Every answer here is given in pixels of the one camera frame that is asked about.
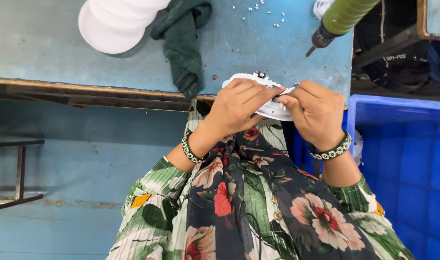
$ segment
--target wooden edge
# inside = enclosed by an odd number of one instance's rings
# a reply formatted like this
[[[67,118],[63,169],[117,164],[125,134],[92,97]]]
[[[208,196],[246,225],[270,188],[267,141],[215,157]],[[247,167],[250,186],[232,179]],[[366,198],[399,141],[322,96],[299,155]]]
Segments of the wooden edge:
[[[440,41],[440,34],[431,34],[427,32],[427,0],[418,0],[418,35],[423,40]]]
[[[152,90],[142,90],[128,87],[115,87],[115,86],[89,86],[89,85],[75,85],[68,83],[55,83],[46,81],[35,81],[35,80],[14,80],[14,79],[0,79],[0,84],[11,84],[20,86],[40,86],[40,87],[50,87],[59,89],[71,89],[71,90],[84,90],[84,91],[102,91],[102,92],[112,92],[112,93],[124,93],[124,94],[140,94],[140,95],[151,95],[151,96],[161,96],[161,97],[171,97],[171,98],[185,98],[182,93],[176,92],[166,92],[166,91],[152,91]],[[215,100],[215,95],[198,95],[198,99],[202,100]]]

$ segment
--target hand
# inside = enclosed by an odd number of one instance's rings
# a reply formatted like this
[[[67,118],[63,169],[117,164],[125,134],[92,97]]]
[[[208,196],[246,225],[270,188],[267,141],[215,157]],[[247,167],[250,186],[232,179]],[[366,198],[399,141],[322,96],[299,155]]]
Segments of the hand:
[[[328,151],[344,139],[342,94],[304,80],[298,89],[282,95],[278,101],[291,113],[302,138],[315,145],[318,151]]]
[[[265,118],[255,111],[285,89],[284,86],[269,88],[255,80],[234,79],[218,92],[209,115],[202,123],[218,140],[245,131]]]

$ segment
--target black bag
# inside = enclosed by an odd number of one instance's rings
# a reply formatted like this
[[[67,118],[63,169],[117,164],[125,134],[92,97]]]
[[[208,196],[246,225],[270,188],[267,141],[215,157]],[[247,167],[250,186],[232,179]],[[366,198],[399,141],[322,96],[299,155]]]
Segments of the black bag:
[[[416,0],[381,1],[355,27],[354,45],[357,55],[361,55],[382,42],[380,35],[382,2],[385,2],[384,41],[416,23]],[[428,46],[429,41],[419,41],[363,69],[371,81],[390,91],[414,92],[429,83]]]

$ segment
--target blue table surface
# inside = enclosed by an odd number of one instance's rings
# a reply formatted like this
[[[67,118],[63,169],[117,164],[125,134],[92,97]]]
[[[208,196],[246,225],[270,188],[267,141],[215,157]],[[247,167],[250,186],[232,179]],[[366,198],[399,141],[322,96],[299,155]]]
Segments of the blue table surface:
[[[347,103],[353,33],[306,58],[312,34],[320,25],[313,14],[314,2],[266,0],[261,5],[258,0],[213,1],[211,20],[198,34],[204,64],[201,94],[217,94],[221,83],[235,73],[261,70],[285,86],[313,80],[343,93]],[[177,92],[162,51],[164,41],[149,37],[164,11],[137,46],[126,53],[107,55],[93,49],[80,35],[77,20],[83,3],[0,0],[0,78]],[[256,3],[258,10],[247,11]]]
[[[440,0],[427,0],[427,32],[440,34]]]

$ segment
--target green floral shirt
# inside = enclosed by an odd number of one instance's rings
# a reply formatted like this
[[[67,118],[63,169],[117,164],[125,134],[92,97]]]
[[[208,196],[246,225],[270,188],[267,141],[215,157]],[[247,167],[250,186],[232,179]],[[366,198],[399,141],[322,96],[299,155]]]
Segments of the green floral shirt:
[[[205,117],[197,102],[192,103],[185,132],[195,129]],[[274,147],[287,153],[279,121],[267,119],[256,128]],[[181,260],[193,234],[187,230],[188,194],[198,165],[191,173],[185,173],[163,157],[142,179],[136,181],[122,207],[123,221],[108,260]],[[298,259],[298,251],[279,212],[276,200],[262,173],[253,162],[242,161],[244,169],[244,202],[248,221],[252,227],[255,248],[262,248],[261,259]],[[384,217],[384,210],[370,191],[365,178],[345,188],[330,187],[341,205],[365,234],[381,260],[413,260],[411,252]],[[258,252],[248,256],[258,259]],[[201,259],[215,259],[215,254],[201,254]]]

